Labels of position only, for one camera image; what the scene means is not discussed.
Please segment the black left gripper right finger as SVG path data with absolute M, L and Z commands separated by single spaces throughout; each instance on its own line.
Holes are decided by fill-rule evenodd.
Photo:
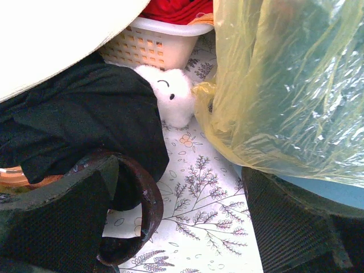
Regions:
M 264 272 L 363 272 L 363 209 L 242 168 Z

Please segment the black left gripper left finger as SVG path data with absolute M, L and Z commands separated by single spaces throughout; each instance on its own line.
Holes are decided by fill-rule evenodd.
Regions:
M 2 272 L 117 272 L 98 259 L 118 161 L 103 158 L 1 201 Z

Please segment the yellow plastic trash bag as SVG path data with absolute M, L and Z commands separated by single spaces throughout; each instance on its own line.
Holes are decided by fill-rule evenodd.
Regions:
M 363 2 L 214 1 L 195 115 L 227 160 L 363 187 Z

